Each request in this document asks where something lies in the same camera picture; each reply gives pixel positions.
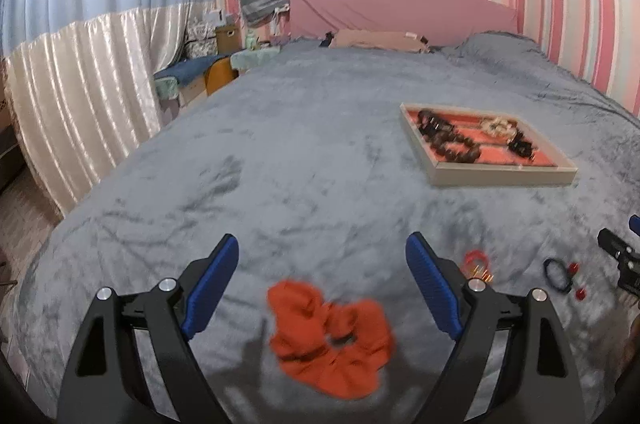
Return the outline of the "black tie with red cherries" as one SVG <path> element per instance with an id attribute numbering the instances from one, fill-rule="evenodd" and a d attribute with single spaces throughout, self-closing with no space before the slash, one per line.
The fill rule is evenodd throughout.
<path id="1" fill-rule="evenodd" d="M 582 302 L 587 297 L 587 291 L 575 283 L 579 270 L 578 262 L 566 263 L 557 257 L 548 257 L 542 263 L 542 272 L 549 288 L 562 295 L 574 294 L 575 299 Z"/>

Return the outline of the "orange fabric scrunchie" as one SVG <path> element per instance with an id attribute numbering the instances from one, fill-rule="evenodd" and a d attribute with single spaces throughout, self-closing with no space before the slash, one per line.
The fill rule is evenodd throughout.
<path id="1" fill-rule="evenodd" d="M 276 324 L 271 352 L 286 375 L 343 400 L 378 390 L 378 371 L 395 352 L 392 327 L 380 303 L 329 302 L 314 285 L 293 280 L 273 285 L 267 302 Z"/>

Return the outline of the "beige jewelry tray red lining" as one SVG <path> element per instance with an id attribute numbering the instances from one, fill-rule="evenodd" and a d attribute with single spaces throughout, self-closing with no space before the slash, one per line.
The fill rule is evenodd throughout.
<path id="1" fill-rule="evenodd" d="M 518 123 L 511 140 L 486 135 L 480 121 Z M 402 103 L 400 118 L 430 183 L 437 187 L 568 186 L 578 167 L 548 138 L 514 115 Z"/>

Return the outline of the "cream floral scrunchie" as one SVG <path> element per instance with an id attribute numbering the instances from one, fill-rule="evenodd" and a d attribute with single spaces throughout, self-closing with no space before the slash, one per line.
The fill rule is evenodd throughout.
<path id="1" fill-rule="evenodd" d="M 480 121 L 480 129 L 488 136 L 511 140 L 518 135 L 518 123 L 513 120 L 496 117 Z"/>

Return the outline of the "white sheer curtain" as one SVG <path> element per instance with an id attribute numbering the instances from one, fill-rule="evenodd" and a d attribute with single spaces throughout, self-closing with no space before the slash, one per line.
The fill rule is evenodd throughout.
<path id="1" fill-rule="evenodd" d="M 70 213 L 160 132 L 154 74 L 179 55 L 188 22 L 215 8 L 199 2 L 107 13 L 41 34 L 6 57 L 18 140 L 58 213 Z"/>

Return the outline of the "grey plush bed blanket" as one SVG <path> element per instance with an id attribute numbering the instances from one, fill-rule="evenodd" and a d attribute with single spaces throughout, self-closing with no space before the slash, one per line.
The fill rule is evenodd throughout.
<path id="1" fill-rule="evenodd" d="M 577 165 L 555 188 L 436 188 L 400 122 L 403 103 L 501 111 Z M 226 233 L 239 267 L 193 352 L 237 423 L 407 423 L 450 354 L 405 261 L 420 231 L 434 251 L 490 260 L 495 287 L 544 284 L 555 256 L 580 266 L 585 300 L 552 302 L 570 340 L 587 418 L 613 398 L 629 323 L 600 229 L 626 235 L 639 210 L 639 122 L 614 100 L 506 34 L 432 54 L 292 43 L 181 114 L 92 189 L 30 263 L 13 308 L 32 379 L 55 398 L 93 295 L 145 291 Z M 283 374 L 266 294 L 284 278 L 329 300 L 371 297 L 396 338 L 381 387 L 341 401 Z"/>

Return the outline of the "pink bed headboard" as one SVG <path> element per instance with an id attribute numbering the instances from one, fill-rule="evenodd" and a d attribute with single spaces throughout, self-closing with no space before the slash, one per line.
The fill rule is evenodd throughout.
<path id="1" fill-rule="evenodd" d="M 488 0 L 290 0 L 293 38 L 323 39 L 343 29 L 411 32 L 436 46 L 477 33 L 518 34 L 518 12 Z"/>

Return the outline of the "blue cushioned bench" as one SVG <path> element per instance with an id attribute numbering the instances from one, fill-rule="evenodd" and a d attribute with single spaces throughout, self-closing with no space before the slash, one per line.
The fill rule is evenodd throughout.
<path id="1" fill-rule="evenodd" d="M 181 102 L 181 93 L 193 82 L 200 81 L 204 83 L 206 95 L 213 95 L 235 78 L 231 56 L 232 53 L 224 53 L 183 59 L 158 71 L 153 76 L 158 99 Z"/>

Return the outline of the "beige pillow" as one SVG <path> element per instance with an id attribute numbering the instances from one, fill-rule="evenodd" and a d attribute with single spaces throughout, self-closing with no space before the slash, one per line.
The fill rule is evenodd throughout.
<path id="1" fill-rule="evenodd" d="M 430 42 L 425 36 L 401 31 L 369 31 L 341 29 L 328 32 L 321 42 L 322 47 L 367 48 L 392 52 L 422 54 L 431 51 Z"/>

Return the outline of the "brown storage box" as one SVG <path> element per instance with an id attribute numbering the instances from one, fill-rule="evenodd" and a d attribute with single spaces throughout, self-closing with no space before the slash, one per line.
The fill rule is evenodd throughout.
<path id="1" fill-rule="evenodd" d="M 217 53 L 232 54 L 242 50 L 241 31 L 237 25 L 225 25 L 215 29 Z"/>

